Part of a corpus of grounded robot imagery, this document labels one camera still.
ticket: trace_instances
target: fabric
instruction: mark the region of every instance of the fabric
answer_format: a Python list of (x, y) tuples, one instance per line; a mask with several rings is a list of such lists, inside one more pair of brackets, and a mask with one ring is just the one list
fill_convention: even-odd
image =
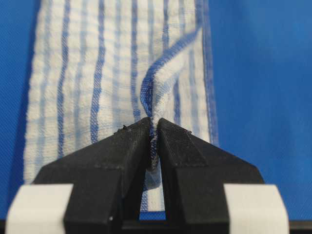
[[(42, 0), (25, 182), (42, 165), (145, 116), (154, 127), (164, 117), (217, 144), (209, 22), (203, 20), (207, 7), (201, 0)], [(141, 210), (163, 211), (156, 135), (151, 134), (153, 150), (147, 156), (153, 164)]]

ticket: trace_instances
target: striped towel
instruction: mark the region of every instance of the striped towel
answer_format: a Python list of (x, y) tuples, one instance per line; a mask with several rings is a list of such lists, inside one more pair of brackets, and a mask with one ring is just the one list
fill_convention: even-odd
[[(207, 1), (42, 0), (25, 183), (146, 116), (154, 127), (164, 117), (217, 144)], [(141, 210), (163, 211), (160, 163), (155, 151), (151, 157)]]

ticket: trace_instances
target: white towel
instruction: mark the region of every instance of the white towel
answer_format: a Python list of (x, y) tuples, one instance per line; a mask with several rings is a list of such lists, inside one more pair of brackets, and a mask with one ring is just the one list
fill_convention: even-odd
[[(208, 3), (42, 0), (27, 111), (24, 181), (151, 116), (217, 144)], [(142, 211), (163, 211), (157, 156)]]

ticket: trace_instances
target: blue stripe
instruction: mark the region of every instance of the blue stripe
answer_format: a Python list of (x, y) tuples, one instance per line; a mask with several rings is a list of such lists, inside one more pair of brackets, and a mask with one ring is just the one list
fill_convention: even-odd
[[(153, 0), (148, 0), (148, 26), (149, 26), (149, 34), (148, 34), (148, 52), (149, 52), (149, 66), (154, 62), (154, 5)], [(142, 211), (148, 211), (148, 192), (145, 184), (147, 183), (146, 177), (148, 175), (148, 171), (146, 171), (145, 181), (144, 181), (144, 193), (142, 194), (142, 200), (141, 200), (141, 210)]]
[(151, 65), (154, 61), (154, 5), (153, 0), (148, 0), (148, 62)]
[(195, 63), (194, 63), (194, 51), (189, 52), (189, 69), (190, 69), (190, 89), (191, 89), (191, 116), (193, 132), (197, 136), (199, 134), (199, 118), (198, 118), (198, 95), (196, 92), (196, 81), (194, 75)]
[(185, 33), (184, 0), (179, 0), (179, 25), (180, 25), (180, 34), (184, 35)]
[(120, 0), (116, 0), (115, 3), (115, 43), (114, 43), (114, 67), (113, 67), (113, 93), (112, 106), (117, 108), (113, 109), (113, 125), (116, 128), (121, 126), (120, 121), (120, 108), (119, 108), (119, 61), (120, 61), (120, 20), (121, 20), (121, 9)]
[(201, 17), (203, 20), (203, 57), (204, 57), (204, 81), (207, 105), (207, 118), (209, 126), (210, 142), (216, 146), (219, 145), (218, 139), (218, 123), (215, 107), (215, 91), (212, 65), (212, 48), (211, 48), (211, 32), (209, 21), (209, 6), (208, 1), (203, 2), (201, 8)]
[(104, 63), (105, 63), (104, 0), (100, 0), (98, 3), (98, 56), (96, 68), (94, 71), (93, 95), (90, 115), (90, 134), (92, 144), (98, 141), (99, 96), (102, 92), (101, 80)]
[(137, 87), (137, 0), (132, 0), (132, 18), (131, 18), (131, 104), (133, 108), (133, 116), (135, 122), (141, 119), (140, 110), (138, 108), (138, 100), (136, 94)]
[(83, 0), (81, 8), (81, 26), (80, 26), (80, 60), (78, 62), (78, 68), (75, 76), (75, 87), (74, 92), (76, 97), (74, 98), (74, 124), (75, 124), (75, 149), (81, 148), (81, 134), (80, 134), (80, 82), (82, 79), (82, 68), (86, 63), (86, 29), (87, 29), (87, 2), (88, 0)]
[(38, 121), (38, 133), (39, 138), (37, 141), (37, 151), (35, 157), (35, 166), (36, 170), (40, 169), (43, 165), (43, 150), (44, 150), (44, 134), (45, 134), (45, 91), (47, 88), (47, 81), (50, 74), (50, 23), (51, 23), (51, 8), (52, 1), (48, 1), (48, 5), (46, 7), (46, 15), (44, 18), (44, 54), (43, 54), (43, 81), (40, 85), (40, 121)]
[(153, 86), (154, 76), (156, 72), (161, 69), (164, 64), (174, 58), (181, 50), (196, 39), (199, 28), (181, 37), (172, 47), (165, 50), (163, 55), (157, 59), (148, 69), (140, 92), (140, 100), (148, 117), (152, 116), (152, 103), (153, 103)]
[(168, 49), (169, 46), (169, 34), (168, 34), (168, 0), (164, 0), (164, 25), (162, 31), (162, 47), (163, 50)]
[(64, 144), (64, 133), (63, 133), (63, 123), (64, 123), (64, 112), (63, 112), (63, 83), (65, 80), (65, 72), (68, 63), (68, 25), (69, 25), (69, 13), (70, 13), (70, 0), (65, 0), (64, 7), (64, 17), (63, 17), (63, 28), (62, 28), (62, 69), (60, 72), (60, 77), (58, 80), (58, 99), (57, 99), (57, 109), (58, 109), (58, 158), (63, 157), (63, 144)]
[[(180, 23), (180, 35), (185, 33), (185, 15), (184, 15), (184, 0), (179, 0), (179, 23)], [(174, 121), (177, 125), (181, 125), (180, 119), (180, 93), (179, 93), (179, 80), (176, 80), (174, 85)]]

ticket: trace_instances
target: white tape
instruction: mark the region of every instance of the white tape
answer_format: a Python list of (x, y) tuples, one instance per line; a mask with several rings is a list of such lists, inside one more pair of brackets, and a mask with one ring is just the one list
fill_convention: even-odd
[(8, 212), (6, 234), (64, 234), (72, 184), (23, 185)]
[(275, 185), (224, 184), (230, 234), (288, 234), (288, 215)]

